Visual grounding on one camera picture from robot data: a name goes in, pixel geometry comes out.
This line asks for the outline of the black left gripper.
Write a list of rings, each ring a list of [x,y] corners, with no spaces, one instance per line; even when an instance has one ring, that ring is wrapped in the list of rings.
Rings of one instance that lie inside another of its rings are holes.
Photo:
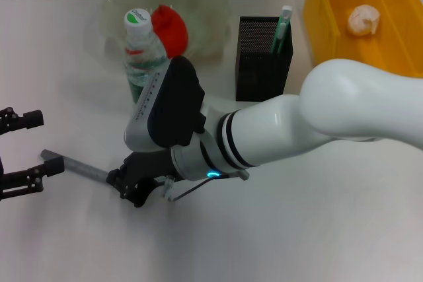
[[[24,113],[22,116],[19,116],[12,107],[1,110],[0,134],[42,125],[44,125],[44,117],[40,110]],[[42,192],[44,190],[43,177],[61,174],[64,170],[63,157],[57,157],[27,170],[5,174],[0,158],[1,199]]]

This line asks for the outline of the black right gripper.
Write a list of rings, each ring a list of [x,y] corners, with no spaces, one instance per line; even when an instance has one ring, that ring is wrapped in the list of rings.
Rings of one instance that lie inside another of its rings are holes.
[[[175,177],[175,167],[169,150],[132,153],[120,169],[111,170],[106,183],[129,200],[135,208],[142,207],[152,191],[159,187],[158,177]]]

